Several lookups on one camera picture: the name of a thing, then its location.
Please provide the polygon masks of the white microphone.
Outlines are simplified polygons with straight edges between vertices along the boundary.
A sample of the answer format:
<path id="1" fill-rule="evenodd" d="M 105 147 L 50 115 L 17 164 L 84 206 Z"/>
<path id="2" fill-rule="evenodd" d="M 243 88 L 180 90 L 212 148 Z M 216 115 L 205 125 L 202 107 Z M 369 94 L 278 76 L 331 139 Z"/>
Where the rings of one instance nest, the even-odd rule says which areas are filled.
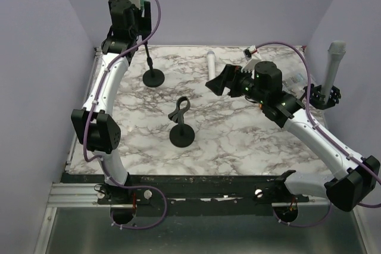
<path id="1" fill-rule="evenodd" d="M 216 55 L 213 51 L 207 52 L 208 79 L 212 80 L 216 77 Z"/>

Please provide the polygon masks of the black microphone stand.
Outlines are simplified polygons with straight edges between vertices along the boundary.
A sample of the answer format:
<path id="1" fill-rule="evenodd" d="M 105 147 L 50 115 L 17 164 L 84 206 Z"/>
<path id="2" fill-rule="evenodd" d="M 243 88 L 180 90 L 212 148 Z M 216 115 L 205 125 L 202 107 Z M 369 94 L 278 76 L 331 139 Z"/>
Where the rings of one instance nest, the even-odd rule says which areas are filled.
<path id="1" fill-rule="evenodd" d="M 164 83 L 165 75 L 164 73 L 153 67 L 153 61 L 149 54 L 148 43 L 144 44 L 146 52 L 146 61 L 149 67 L 149 70 L 145 71 L 142 77 L 143 83 L 148 87 L 158 87 Z"/>
<path id="2" fill-rule="evenodd" d="M 328 96 L 321 93 L 321 85 L 315 86 L 311 84 L 310 89 L 310 104 L 315 109 L 325 110 L 332 108 L 338 104 L 341 99 L 341 92 L 336 86 L 331 88 Z"/>
<path id="3" fill-rule="evenodd" d="M 176 108 L 168 114 L 168 119 L 176 123 L 170 130 L 170 141 L 178 148 L 190 146 L 195 140 L 193 128 L 184 121 L 184 114 L 190 109 L 191 103 L 188 97 L 182 96 L 176 102 Z"/>

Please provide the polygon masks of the grey silver microphone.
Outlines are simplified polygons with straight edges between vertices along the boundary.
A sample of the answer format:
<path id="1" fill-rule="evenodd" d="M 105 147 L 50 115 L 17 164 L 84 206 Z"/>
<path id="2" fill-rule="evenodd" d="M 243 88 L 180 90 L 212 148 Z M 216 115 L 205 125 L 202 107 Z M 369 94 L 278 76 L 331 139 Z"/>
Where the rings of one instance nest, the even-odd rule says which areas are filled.
<path id="1" fill-rule="evenodd" d="M 321 93 L 325 99 L 329 98 L 333 87 L 335 77 L 338 72 L 339 64 L 346 54 L 346 42 L 341 40 L 333 41 L 327 50 L 327 67 L 325 72 L 324 82 L 321 86 Z"/>

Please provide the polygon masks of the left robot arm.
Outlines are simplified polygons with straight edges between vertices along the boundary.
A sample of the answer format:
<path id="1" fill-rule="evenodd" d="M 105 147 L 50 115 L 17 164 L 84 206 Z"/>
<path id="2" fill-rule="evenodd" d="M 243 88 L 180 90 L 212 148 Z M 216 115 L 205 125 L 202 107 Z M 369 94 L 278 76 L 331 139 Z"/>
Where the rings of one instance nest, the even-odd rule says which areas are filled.
<path id="1" fill-rule="evenodd" d="M 117 149 L 121 129 L 112 113 L 121 80 L 138 50 L 137 41 L 151 33 L 151 4 L 144 1 L 137 7 L 129 0 L 109 0 L 108 8 L 111 26 L 101 44 L 101 69 L 82 108 L 72 111 L 71 121 L 85 161 L 100 164 L 105 183 L 114 186 L 111 196 L 126 203 L 132 189 L 126 185 L 129 173 Z"/>

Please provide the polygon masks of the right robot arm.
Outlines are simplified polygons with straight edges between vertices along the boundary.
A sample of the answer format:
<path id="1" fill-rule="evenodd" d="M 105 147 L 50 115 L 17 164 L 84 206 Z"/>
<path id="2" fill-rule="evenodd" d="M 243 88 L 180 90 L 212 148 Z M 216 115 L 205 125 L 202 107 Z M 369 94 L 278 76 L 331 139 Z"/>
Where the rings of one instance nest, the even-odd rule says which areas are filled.
<path id="1" fill-rule="evenodd" d="M 296 136 L 330 170 L 329 175 L 290 174 L 274 186 L 278 200 L 286 202 L 294 195 L 323 197 L 338 209 L 349 212 L 375 188 L 380 162 L 345 146 L 309 116 L 304 104 L 282 89 L 282 72 L 275 63 L 261 61 L 252 73 L 242 71 L 239 65 L 227 64 L 205 85 L 217 96 L 229 89 L 232 98 L 245 96 L 261 104 L 270 121 Z"/>

